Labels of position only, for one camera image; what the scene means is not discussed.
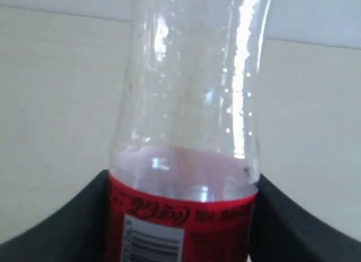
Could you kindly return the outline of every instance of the barcode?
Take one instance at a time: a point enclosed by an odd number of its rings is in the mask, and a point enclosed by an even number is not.
[[[184,230],[125,216],[121,262],[181,262]]]

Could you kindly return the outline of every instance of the plastic bottle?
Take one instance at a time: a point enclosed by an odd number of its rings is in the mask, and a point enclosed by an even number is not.
[[[106,262],[245,261],[270,0],[132,0]]]

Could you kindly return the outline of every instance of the red label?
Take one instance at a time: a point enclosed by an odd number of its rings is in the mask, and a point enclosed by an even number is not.
[[[247,260],[256,194],[202,203],[143,193],[110,174],[109,180],[105,262]]]

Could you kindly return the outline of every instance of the black holder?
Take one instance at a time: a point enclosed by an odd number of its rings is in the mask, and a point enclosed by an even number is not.
[[[0,261],[101,262],[107,184],[108,171],[103,171],[58,212],[0,245]],[[259,182],[249,251],[252,262],[361,261],[360,242],[310,215],[265,177]]]

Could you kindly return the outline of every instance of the white wall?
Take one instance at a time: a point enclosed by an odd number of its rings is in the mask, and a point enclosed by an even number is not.
[[[128,25],[0,13],[1,242],[108,167]],[[360,58],[359,50],[268,40],[258,84],[264,174],[359,240]]]
[[[0,5],[130,19],[130,0],[0,0]],[[361,0],[274,0],[269,38],[361,48]]]

